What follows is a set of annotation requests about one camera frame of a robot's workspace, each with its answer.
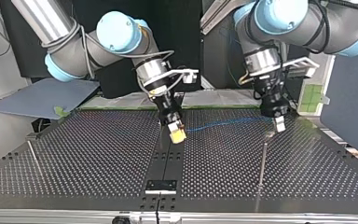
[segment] optical breadboard table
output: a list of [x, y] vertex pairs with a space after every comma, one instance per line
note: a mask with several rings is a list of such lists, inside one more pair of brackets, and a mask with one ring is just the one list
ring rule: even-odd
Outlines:
[[[157, 111], [75, 112], [0, 160], [0, 217], [358, 218], [358, 160], [306, 119], [289, 116], [287, 131], [270, 140], [262, 188], [270, 119], [253, 109], [193, 109], [183, 122], [187, 139], [174, 145]], [[174, 194], [146, 194], [150, 181], [174, 182]]]

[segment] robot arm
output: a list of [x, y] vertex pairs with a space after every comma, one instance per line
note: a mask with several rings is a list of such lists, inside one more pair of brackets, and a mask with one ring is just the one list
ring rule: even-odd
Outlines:
[[[237, 7], [239, 2], [244, 5], [234, 14], [235, 29], [246, 68], [255, 81], [259, 95], [255, 98], [262, 100], [261, 113], [275, 119], [278, 132], [284, 131], [283, 116], [289, 104], [282, 97], [285, 68], [274, 41], [302, 46], [314, 53], [356, 56], [358, 0], [330, 0], [327, 7], [320, 0], [310, 0], [313, 4], [308, 0], [234, 0], [228, 4]], [[214, 15], [221, 20], [227, 12]], [[204, 24], [203, 33], [208, 33], [211, 26]]]
[[130, 58], [139, 84], [158, 106], [161, 125], [167, 125], [174, 143], [186, 139], [181, 107], [174, 100], [173, 88], [183, 80], [196, 81], [198, 70], [174, 69], [165, 59], [172, 50], [159, 52], [151, 29], [143, 20], [121, 12], [105, 14], [97, 29], [89, 34], [69, 17], [56, 0], [12, 0], [31, 25], [42, 47], [49, 72], [60, 81], [83, 78], [122, 58]]

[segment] blue cable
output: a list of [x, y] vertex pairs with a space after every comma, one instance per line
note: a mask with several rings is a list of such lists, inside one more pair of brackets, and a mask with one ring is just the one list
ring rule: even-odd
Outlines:
[[206, 124], [205, 126], [195, 128], [195, 129], [187, 129], [186, 131], [188, 133], [193, 133], [193, 132], [199, 132], [199, 131], [205, 130], [207, 128], [212, 128], [212, 127], [215, 127], [215, 126], [243, 123], [243, 122], [249, 122], [249, 121], [255, 121], [255, 120], [271, 121], [271, 119], [268, 119], [268, 118], [228, 119], [228, 120], [223, 120], [223, 121], [212, 122], [212, 123]]

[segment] silver arm tube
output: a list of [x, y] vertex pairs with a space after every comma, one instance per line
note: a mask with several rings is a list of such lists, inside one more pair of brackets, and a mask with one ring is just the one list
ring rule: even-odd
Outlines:
[[12, 0], [22, 17], [44, 44], [67, 36], [74, 26], [56, 0]]

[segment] yellow sponge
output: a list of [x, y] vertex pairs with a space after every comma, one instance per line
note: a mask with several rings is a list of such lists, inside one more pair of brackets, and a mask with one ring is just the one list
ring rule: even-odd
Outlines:
[[184, 130], [180, 129], [170, 134], [171, 140], [174, 144], [179, 144], [185, 141], [186, 133]]

